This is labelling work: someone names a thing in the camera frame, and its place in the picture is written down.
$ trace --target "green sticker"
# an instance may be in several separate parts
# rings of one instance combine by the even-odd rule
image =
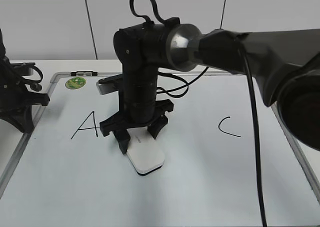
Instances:
[[[69,79],[65,83],[65,87],[67,87],[69,90],[77,90],[83,87],[86,84],[86,80],[82,77],[74,77]]]

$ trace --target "black robotic arm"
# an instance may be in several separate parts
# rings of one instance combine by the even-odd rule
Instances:
[[[178,17],[162,19],[155,0],[150,1],[161,24],[137,14],[130,0],[133,15],[145,22],[114,35],[114,50],[123,66],[117,82],[121,83],[119,113],[100,123],[105,136],[110,131],[116,135],[119,130],[149,127],[173,110],[169,100],[165,108],[157,109],[159,68],[187,72],[204,65],[244,74],[242,49],[265,106],[276,102],[288,130],[320,150],[320,29],[244,33],[216,29],[202,34],[195,25],[181,24]],[[103,79],[100,84],[110,82]],[[161,128],[156,129],[155,135],[151,133],[154,137]],[[127,143],[130,137],[125,136]]]

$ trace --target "white object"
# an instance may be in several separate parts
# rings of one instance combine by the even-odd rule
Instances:
[[[140,175],[159,169],[165,162],[165,154],[147,128],[128,129],[131,136],[127,155]]]

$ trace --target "whiteboard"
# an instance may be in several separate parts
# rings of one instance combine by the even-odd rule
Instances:
[[[118,94],[99,95],[98,79],[86,77],[78,90],[65,87],[68,78],[57,83],[0,200],[0,226],[261,225],[245,76],[209,74],[172,99],[156,140],[165,163],[147,176],[135,172],[112,134],[81,130],[71,140],[90,112],[99,124],[118,111]],[[180,83],[160,77],[158,85]],[[274,113],[256,96],[267,222],[317,225],[319,203]],[[218,129],[228,116],[221,128],[241,137]]]

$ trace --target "table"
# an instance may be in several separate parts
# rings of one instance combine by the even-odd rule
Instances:
[[[103,62],[101,62],[101,60],[93,60],[93,61],[87,61],[87,63],[83,63],[82,61],[78,61],[79,63],[76,63],[76,66],[72,66],[72,68],[73,69],[71,69],[71,71],[76,71],[76,70],[93,70],[93,71],[99,71],[99,72],[101,72],[101,71],[105,71],[105,70],[99,70],[99,69],[96,69],[96,68],[98,68],[97,66],[99,66],[99,68],[101,68],[101,69],[104,69],[105,68],[105,66],[109,66],[110,64],[108,64],[108,62],[109,62],[109,60],[102,60]],[[117,60],[111,60],[110,61],[110,63],[111,63],[111,68],[110,68],[110,70],[108,70],[108,71],[110,71],[110,72],[113,72],[112,70],[114,70],[114,72],[118,72],[119,70],[117,70],[118,68],[120,68],[120,63],[117,61]],[[57,62],[59,62],[59,61],[52,61],[49,65],[47,65],[47,66],[55,66],[56,64],[57,64]],[[67,71],[67,69],[66,69],[66,66],[68,66],[68,63],[66,63],[67,61],[62,61],[63,62],[63,64],[61,64],[60,65],[60,70],[61,71]],[[86,68],[87,66],[89,66],[90,65],[90,63],[89,62],[100,62],[99,64],[97,64],[97,65],[95,65],[94,67],[92,67],[92,68]],[[51,69],[50,68],[50,70],[52,71],[52,73],[55,73],[56,71],[55,71],[55,69]],[[315,163],[313,163],[313,162],[310,162],[310,164],[311,164],[311,166],[314,168],[314,166],[315,167],[317,167],[317,165],[315,164]]]

